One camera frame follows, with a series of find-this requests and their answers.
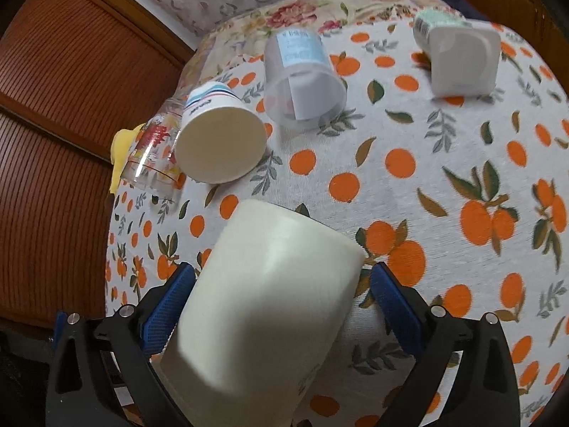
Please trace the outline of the clear floral glass cup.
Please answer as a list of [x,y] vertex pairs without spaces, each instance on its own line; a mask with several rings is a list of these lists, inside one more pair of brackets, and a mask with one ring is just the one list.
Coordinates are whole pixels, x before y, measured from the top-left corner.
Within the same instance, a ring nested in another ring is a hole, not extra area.
[[177,197],[185,182],[174,152],[182,109],[180,101],[169,98],[143,125],[126,157],[122,179],[163,199]]

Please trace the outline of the yellow Pikachu plush toy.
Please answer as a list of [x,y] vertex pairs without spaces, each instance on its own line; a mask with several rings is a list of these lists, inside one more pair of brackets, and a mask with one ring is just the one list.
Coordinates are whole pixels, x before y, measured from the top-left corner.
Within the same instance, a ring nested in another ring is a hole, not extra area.
[[119,187],[119,178],[121,177],[122,170],[126,164],[129,148],[131,147],[132,143],[136,141],[143,126],[144,125],[141,123],[133,129],[122,128],[115,134],[112,140],[110,157],[111,164],[113,165],[113,171],[109,186],[109,193],[112,195],[115,195],[117,193]]

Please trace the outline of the white square yogurt cup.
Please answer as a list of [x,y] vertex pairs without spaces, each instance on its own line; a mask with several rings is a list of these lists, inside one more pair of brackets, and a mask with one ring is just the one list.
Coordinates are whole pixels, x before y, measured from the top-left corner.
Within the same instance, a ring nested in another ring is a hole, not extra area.
[[496,86],[500,35],[436,8],[418,11],[413,22],[418,47],[431,65],[436,97],[490,94]]

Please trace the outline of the floral bed quilt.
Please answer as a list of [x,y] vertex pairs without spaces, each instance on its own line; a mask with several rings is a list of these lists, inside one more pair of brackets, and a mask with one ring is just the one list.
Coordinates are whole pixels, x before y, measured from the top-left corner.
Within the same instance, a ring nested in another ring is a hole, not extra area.
[[270,36],[288,27],[319,34],[347,25],[410,19],[427,7],[447,10],[443,0],[282,0],[218,24],[203,37],[176,86],[183,95],[226,69],[255,62]]

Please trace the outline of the orange print tablecloth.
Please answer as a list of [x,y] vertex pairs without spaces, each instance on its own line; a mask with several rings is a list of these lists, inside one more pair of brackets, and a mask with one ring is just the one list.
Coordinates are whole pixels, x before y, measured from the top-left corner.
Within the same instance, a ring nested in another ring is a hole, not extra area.
[[233,211],[254,197],[358,242],[432,305],[500,318],[520,417],[544,412],[568,368],[568,99],[538,54],[499,27],[490,95],[435,99],[407,22],[356,23],[323,38],[347,88],[330,125],[268,147],[231,184],[187,181],[177,202],[117,193],[106,310],[135,304],[180,262],[202,270]]

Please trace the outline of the white paper cup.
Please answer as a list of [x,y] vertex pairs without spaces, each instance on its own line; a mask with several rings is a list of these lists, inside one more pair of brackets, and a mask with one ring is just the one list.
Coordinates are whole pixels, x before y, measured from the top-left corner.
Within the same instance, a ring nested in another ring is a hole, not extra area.
[[187,98],[174,153],[192,180],[222,184],[242,178],[263,157],[264,123],[224,83],[208,81]]

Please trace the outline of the translucent plastic cup blue label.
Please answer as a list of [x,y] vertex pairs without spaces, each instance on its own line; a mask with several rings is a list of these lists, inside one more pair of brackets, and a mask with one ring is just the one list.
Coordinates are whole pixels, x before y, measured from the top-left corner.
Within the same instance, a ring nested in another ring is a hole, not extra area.
[[271,121],[294,131],[323,128],[346,104],[347,92],[317,33],[279,30],[264,50],[264,107]]

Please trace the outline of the cream insulated mug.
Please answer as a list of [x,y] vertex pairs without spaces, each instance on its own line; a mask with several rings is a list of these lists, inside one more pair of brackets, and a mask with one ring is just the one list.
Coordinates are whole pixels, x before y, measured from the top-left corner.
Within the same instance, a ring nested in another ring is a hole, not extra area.
[[292,210],[243,201],[159,363],[195,426],[287,426],[350,310],[365,251]]

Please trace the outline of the brown louvered wardrobe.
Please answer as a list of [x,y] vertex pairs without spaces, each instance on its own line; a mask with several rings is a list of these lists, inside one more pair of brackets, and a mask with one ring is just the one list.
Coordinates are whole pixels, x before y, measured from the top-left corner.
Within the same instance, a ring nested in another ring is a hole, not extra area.
[[192,49],[133,0],[1,0],[1,326],[104,312],[110,147]]

